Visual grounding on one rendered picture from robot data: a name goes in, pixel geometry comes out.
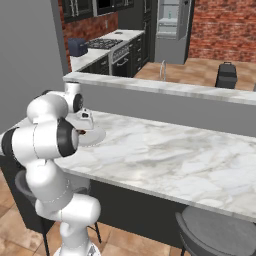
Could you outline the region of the grey fridge door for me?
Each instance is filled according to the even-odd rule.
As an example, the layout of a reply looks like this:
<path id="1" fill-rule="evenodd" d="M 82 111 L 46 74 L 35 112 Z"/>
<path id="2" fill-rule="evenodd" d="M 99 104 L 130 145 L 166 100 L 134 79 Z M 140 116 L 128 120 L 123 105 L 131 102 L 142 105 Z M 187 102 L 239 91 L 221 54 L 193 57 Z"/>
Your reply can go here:
<path id="1" fill-rule="evenodd" d="M 177 21 L 177 39 L 180 40 L 188 33 L 189 21 L 194 0 L 180 0 Z"/>

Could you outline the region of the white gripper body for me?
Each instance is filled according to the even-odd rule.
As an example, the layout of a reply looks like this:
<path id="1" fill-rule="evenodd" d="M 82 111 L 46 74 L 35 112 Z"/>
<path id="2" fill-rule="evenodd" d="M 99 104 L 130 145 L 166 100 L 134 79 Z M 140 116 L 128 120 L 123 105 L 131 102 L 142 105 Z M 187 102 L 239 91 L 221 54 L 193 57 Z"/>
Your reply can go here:
<path id="1" fill-rule="evenodd" d="M 78 130 L 93 130 L 94 120 L 92 112 L 89 109 L 83 108 L 74 115 L 75 127 Z"/>

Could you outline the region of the grey fridge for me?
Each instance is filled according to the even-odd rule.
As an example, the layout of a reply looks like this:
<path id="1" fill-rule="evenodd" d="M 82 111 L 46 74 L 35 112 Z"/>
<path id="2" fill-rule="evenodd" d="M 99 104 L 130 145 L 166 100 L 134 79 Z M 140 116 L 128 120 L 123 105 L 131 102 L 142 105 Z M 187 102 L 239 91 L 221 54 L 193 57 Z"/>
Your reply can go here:
<path id="1" fill-rule="evenodd" d="M 158 1 L 155 39 L 156 62 L 165 60 L 167 64 L 183 65 L 188 58 L 195 0 L 189 21 L 188 33 L 180 40 L 177 39 L 179 2 L 180 0 Z M 169 11 L 172 12 L 171 19 L 168 19 Z"/>

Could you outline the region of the dark blue toaster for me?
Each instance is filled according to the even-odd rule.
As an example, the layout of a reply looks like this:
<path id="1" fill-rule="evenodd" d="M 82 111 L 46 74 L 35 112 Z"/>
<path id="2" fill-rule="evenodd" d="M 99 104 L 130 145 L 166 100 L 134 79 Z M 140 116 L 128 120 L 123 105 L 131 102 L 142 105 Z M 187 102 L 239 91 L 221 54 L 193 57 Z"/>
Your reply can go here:
<path id="1" fill-rule="evenodd" d="M 69 38 L 68 48 L 73 57 L 81 57 L 88 52 L 86 40 L 83 38 Z"/>

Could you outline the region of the grey padded stool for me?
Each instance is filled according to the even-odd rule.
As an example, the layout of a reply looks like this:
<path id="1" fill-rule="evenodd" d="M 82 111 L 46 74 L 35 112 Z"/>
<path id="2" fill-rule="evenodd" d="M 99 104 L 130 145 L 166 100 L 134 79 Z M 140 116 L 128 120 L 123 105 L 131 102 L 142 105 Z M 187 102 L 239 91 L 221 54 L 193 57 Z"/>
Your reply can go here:
<path id="1" fill-rule="evenodd" d="M 17 173 L 16 177 L 15 177 L 15 185 L 17 187 L 17 189 L 23 193 L 25 195 L 25 197 L 31 202 L 33 208 L 35 208 L 35 202 L 36 202 L 36 198 L 33 195 L 33 193 L 31 192 L 30 188 L 28 187 L 27 181 L 26 181 L 26 172 L 25 170 L 21 170 Z M 88 192 L 88 189 L 85 187 L 82 188 L 78 188 L 76 191 L 78 192 Z M 43 217 L 38 216 L 39 220 L 40 220 L 40 225 L 41 225 L 41 230 L 42 230 L 42 235 L 43 235 L 43 240 L 44 240 L 44 246 L 45 246 L 45 251 L 46 251 L 46 256 L 50 256 L 50 252 L 49 252 L 49 247 L 48 247 L 48 242 L 47 242 L 47 238 L 46 238 L 46 219 Z M 89 228 L 91 228 L 92 230 L 94 230 L 97 233 L 97 237 L 98 237 L 98 241 L 99 243 L 102 242 L 101 240 L 101 236 L 100 236 L 100 232 L 99 232 L 99 228 L 98 228 L 98 224 L 97 222 L 95 222 L 95 228 L 92 228 L 91 226 L 89 226 Z"/>
<path id="2" fill-rule="evenodd" d="M 175 213 L 182 242 L 181 256 L 256 256 L 252 222 L 188 206 Z"/>

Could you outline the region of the dark wall cupboards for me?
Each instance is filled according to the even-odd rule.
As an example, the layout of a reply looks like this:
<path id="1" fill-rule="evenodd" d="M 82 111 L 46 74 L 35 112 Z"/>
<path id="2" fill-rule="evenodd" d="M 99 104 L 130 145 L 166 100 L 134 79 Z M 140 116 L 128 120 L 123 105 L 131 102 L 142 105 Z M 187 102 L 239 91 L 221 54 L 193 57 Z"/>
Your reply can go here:
<path id="1" fill-rule="evenodd" d="M 134 6 L 134 0 L 62 0 L 64 21 L 98 17 Z"/>

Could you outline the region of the black gas hob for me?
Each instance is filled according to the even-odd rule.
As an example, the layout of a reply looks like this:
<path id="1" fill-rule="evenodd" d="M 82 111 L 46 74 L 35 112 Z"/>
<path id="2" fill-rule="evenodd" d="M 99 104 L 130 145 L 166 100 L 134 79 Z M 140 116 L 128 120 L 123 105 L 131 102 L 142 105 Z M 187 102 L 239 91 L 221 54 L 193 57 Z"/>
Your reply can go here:
<path id="1" fill-rule="evenodd" d="M 87 42 L 87 47 L 91 49 L 103 49 L 103 50 L 109 50 L 113 48 L 114 46 L 121 43 L 121 40 L 119 39 L 102 39 L 97 38 L 91 41 Z"/>

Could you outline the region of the steel sink tap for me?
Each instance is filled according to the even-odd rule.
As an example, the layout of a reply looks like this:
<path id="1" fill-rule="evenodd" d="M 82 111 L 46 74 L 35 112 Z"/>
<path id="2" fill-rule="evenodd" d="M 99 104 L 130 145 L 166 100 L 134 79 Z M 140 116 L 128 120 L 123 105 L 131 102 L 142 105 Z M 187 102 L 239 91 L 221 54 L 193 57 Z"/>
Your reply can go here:
<path id="1" fill-rule="evenodd" d="M 160 81 L 166 81 L 166 61 L 163 60 L 160 65 L 160 72 L 159 72 Z"/>

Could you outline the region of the black small appliance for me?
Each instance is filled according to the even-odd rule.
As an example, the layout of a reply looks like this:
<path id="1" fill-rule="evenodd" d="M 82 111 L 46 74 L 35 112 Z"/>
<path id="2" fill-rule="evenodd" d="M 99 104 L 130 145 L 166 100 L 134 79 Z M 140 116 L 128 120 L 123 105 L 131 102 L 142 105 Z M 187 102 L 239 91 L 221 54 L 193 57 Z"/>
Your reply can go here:
<path id="1" fill-rule="evenodd" d="M 236 66 L 231 62 L 219 65 L 215 86 L 217 88 L 234 89 L 238 81 Z"/>

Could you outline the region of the dark base cupboards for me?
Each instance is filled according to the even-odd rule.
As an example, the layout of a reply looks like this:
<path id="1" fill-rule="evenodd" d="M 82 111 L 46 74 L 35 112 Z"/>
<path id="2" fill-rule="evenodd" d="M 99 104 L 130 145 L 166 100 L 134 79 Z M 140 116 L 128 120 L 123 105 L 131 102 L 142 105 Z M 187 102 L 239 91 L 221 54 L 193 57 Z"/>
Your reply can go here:
<path id="1" fill-rule="evenodd" d="M 114 34 L 116 31 L 122 31 L 123 34 L 121 35 Z M 130 50 L 131 71 L 130 71 L 129 77 L 133 77 L 141 69 L 144 32 L 142 30 L 116 30 L 116 31 L 111 32 L 99 38 L 119 39 L 121 40 L 121 43 L 109 50 L 88 48 L 88 51 L 94 50 L 96 52 L 103 52 L 103 54 L 100 57 L 96 57 L 94 60 L 89 60 L 88 54 L 87 54 L 87 63 L 83 64 L 79 68 L 80 72 L 112 75 L 113 52 L 126 44 L 129 45 L 129 50 Z"/>

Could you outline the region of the steel oven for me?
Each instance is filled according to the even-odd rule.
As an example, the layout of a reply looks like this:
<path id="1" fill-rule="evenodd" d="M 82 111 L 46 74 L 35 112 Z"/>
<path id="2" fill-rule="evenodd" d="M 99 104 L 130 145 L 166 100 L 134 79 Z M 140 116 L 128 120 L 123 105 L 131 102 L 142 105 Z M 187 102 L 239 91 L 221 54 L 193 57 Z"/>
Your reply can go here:
<path id="1" fill-rule="evenodd" d="M 130 71 L 130 50 L 129 45 L 126 44 L 113 52 L 112 75 L 118 77 L 129 77 Z"/>

